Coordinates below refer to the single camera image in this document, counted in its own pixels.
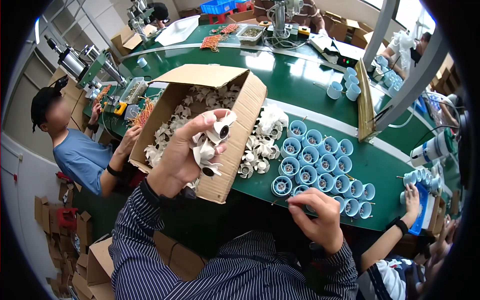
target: navy pinstriped shirt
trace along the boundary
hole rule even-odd
[[[324,295],[307,288],[291,253],[276,253],[271,234],[251,231],[223,245],[196,280],[184,282],[162,261],[153,233],[163,229],[161,200],[144,180],[120,211],[108,251],[115,299],[354,299],[357,272],[346,242],[315,263],[324,273]]]

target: fluorescent light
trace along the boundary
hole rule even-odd
[[[40,20],[40,18],[38,18],[35,21],[35,42],[36,42],[37,45],[40,43],[40,35],[38,34],[38,21],[39,20]]]

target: window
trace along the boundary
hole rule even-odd
[[[384,0],[363,0],[364,2],[367,2],[373,7],[376,7],[378,9],[382,9],[382,5],[384,3]]]
[[[410,31],[415,30],[417,20],[424,24],[420,27],[421,30],[415,34],[416,38],[420,38],[427,31],[433,33],[435,29],[435,21],[422,7],[419,0],[400,0],[395,20]]]

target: black wristband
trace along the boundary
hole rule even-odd
[[[107,171],[115,177],[120,177],[121,171],[115,171],[110,165],[107,166]]]
[[[98,127],[99,127],[98,123],[95,123],[93,125],[91,124],[87,125],[87,128],[93,131],[93,133],[96,133],[98,131]]]
[[[404,221],[402,221],[400,219],[397,219],[395,221],[395,225],[397,225],[397,227],[400,228],[400,230],[402,230],[402,236],[404,236],[408,233],[408,227],[407,227],[407,225],[405,224]]]

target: white glove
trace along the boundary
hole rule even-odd
[[[320,29],[320,30],[318,31],[318,35],[328,37],[328,33],[327,33],[327,31],[326,31],[325,29]]]

